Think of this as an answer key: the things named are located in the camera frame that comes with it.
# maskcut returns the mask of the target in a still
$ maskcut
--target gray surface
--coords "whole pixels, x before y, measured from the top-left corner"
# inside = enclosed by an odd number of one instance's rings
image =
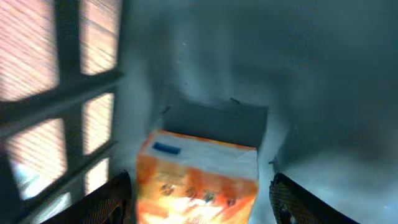
[[[268,108],[251,223],[274,223],[267,162],[276,154],[276,169],[342,213],[396,223],[397,4],[127,1],[111,175],[133,173],[166,106],[232,97]]]

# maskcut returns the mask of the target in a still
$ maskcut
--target package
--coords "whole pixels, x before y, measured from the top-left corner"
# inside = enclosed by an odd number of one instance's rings
[[[140,224],[247,223],[259,190],[253,147],[157,131],[136,166]]]

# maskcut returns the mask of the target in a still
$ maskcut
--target orange box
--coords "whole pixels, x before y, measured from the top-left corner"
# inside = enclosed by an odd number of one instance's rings
[[[136,166],[140,224],[247,223],[259,190],[253,147],[157,131]]]

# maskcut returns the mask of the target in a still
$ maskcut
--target black grid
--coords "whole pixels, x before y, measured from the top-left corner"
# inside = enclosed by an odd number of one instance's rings
[[[80,1],[54,0],[56,46],[60,83],[53,90],[7,103],[0,102],[0,223],[29,223],[53,199],[70,192],[72,203],[85,196],[85,174],[109,156],[116,140],[111,138],[95,152],[83,153],[83,106],[104,93],[117,98],[117,83],[122,77],[117,68],[95,76],[82,74],[80,67]],[[68,170],[61,178],[32,199],[22,201],[13,178],[4,142],[13,134],[46,119],[61,118],[64,123]]]

